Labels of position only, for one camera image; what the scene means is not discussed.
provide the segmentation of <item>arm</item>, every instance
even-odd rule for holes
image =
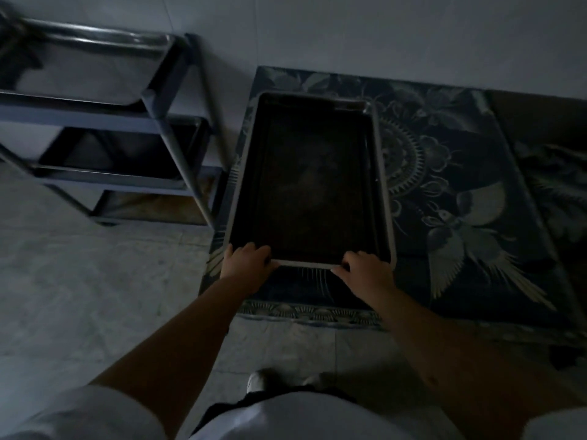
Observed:
[[[250,242],[233,253],[229,245],[220,279],[91,384],[134,398],[174,438],[208,380],[239,306],[278,267],[266,263],[270,257],[268,246],[255,250]]]
[[[388,263],[349,251],[333,273],[381,316],[407,361],[468,438],[517,439],[539,415],[583,406],[554,378],[505,358],[494,346],[395,287]]]

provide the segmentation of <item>patterned rug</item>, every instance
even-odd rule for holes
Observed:
[[[547,229],[481,91],[259,67],[201,291],[220,273],[226,223],[253,109],[266,90],[377,105],[397,285],[488,338],[583,344],[585,319]],[[240,313],[331,327],[378,316],[326,270],[280,267]]]

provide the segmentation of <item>bird pattern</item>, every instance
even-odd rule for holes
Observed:
[[[433,226],[427,236],[431,295],[439,298],[471,259],[487,276],[512,283],[530,300],[556,310],[546,292],[524,276],[515,265],[515,256],[503,250],[496,236],[499,233],[482,226],[494,222],[505,209],[506,197],[502,182],[456,195],[459,215],[440,209],[434,202],[429,207],[438,218],[426,216],[423,221]]]

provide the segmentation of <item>forearm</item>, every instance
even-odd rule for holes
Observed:
[[[202,391],[249,287],[231,277],[215,282],[92,384],[133,397],[157,415],[173,438]]]
[[[424,383],[447,414],[475,438],[519,438],[533,417],[581,406],[552,377],[521,367],[494,346],[396,290],[380,294],[381,315]]]

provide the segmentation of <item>hand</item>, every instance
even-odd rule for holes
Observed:
[[[337,266],[331,271],[349,287],[357,298],[375,308],[381,296],[396,290],[392,266],[364,251],[347,251],[342,264],[348,264],[349,272]]]
[[[277,267],[279,263],[271,260],[271,248],[268,245],[256,249],[255,244],[249,242],[233,252],[232,244],[228,244],[220,279],[238,277],[247,285],[249,295],[252,295]]]

